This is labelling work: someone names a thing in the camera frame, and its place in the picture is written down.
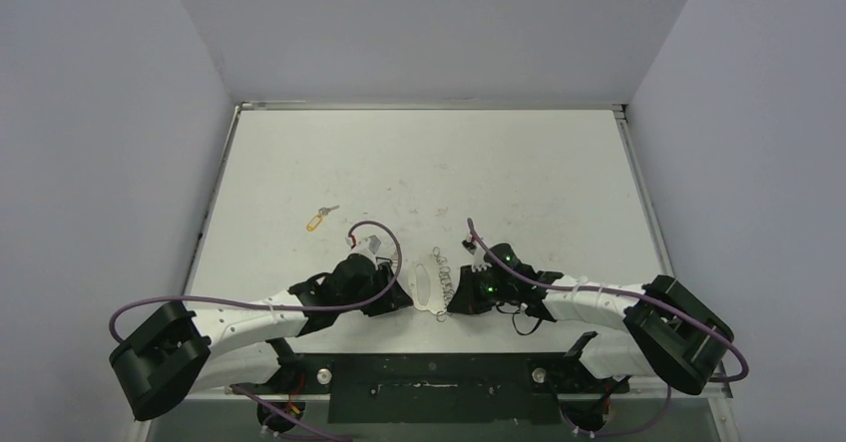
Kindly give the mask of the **silver carabiner keyring with rings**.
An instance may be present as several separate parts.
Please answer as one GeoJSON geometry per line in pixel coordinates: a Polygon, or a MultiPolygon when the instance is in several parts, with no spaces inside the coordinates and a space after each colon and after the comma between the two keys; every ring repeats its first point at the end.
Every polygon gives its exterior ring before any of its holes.
{"type": "Polygon", "coordinates": [[[408,289],[415,309],[430,313],[439,323],[449,318],[447,307],[455,296],[456,284],[448,258],[439,246],[413,263],[408,289]]]}

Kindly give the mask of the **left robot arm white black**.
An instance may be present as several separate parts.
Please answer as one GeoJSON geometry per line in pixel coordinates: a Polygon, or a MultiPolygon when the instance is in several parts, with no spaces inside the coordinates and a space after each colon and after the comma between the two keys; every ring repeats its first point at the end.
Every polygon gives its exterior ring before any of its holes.
{"type": "Polygon", "coordinates": [[[343,312],[368,317],[410,307],[411,296],[388,261],[352,253],[321,272],[261,301],[196,296],[159,297],[159,308],[109,356],[139,421],[155,419],[191,392],[240,382],[281,393],[296,382],[296,363],[280,341],[330,327],[343,312]]]}

